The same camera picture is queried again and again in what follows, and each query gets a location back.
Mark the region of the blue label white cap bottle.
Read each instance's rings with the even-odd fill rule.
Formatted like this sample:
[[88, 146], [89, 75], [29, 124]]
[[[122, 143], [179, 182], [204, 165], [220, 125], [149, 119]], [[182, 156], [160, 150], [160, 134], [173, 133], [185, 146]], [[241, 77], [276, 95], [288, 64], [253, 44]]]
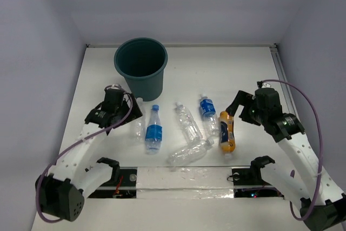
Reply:
[[213, 101], [206, 94], [201, 94], [199, 107], [207, 133], [210, 136], [218, 136], [219, 121]]

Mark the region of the orange yellow label bottle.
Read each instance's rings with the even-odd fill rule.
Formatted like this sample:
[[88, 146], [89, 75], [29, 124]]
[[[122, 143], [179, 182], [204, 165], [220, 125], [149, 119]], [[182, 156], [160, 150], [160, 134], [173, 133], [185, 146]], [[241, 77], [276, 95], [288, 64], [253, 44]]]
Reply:
[[229, 159], [236, 148], [234, 117], [230, 116], [226, 111], [222, 111], [219, 115], [219, 125], [221, 129], [219, 147], [225, 158]]

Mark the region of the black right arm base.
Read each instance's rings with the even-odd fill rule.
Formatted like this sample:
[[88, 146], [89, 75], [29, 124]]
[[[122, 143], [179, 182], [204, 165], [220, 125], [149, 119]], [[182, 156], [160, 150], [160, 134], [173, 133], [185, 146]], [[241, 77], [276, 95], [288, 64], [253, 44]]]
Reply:
[[228, 181], [233, 184], [234, 198], [284, 198], [276, 188], [262, 180], [258, 170], [251, 167], [232, 168]]

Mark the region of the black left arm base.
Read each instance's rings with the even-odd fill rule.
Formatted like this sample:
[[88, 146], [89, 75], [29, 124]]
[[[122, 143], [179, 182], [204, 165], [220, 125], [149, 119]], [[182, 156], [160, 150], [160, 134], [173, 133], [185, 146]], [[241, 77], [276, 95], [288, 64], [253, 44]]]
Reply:
[[114, 179], [102, 184], [90, 199], [134, 199], [137, 196], [137, 168], [120, 168]]

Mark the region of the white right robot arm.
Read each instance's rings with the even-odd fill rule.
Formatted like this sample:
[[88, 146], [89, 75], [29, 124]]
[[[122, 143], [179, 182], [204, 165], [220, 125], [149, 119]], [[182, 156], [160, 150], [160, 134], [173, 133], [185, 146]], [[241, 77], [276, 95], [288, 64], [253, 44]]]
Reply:
[[266, 186], [276, 188], [297, 208], [310, 230], [325, 230], [345, 221], [345, 192], [320, 166], [321, 160], [308, 142], [305, 130], [293, 114], [284, 113], [280, 96], [273, 88], [259, 88], [254, 94], [240, 90], [226, 108], [234, 116], [238, 107], [242, 121], [263, 126], [286, 153], [294, 165], [297, 180], [269, 156], [257, 157], [248, 168], [232, 170], [236, 186]]

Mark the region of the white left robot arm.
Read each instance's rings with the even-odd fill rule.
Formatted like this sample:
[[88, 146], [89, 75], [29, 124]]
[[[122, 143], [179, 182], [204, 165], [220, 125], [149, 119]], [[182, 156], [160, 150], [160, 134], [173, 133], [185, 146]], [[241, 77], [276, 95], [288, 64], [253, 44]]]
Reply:
[[35, 183], [36, 211], [46, 223], [75, 221], [85, 200], [104, 184], [119, 187], [119, 162], [102, 155], [110, 132], [143, 113], [135, 95], [119, 85], [105, 87], [104, 100], [87, 114], [76, 141], [51, 162]]

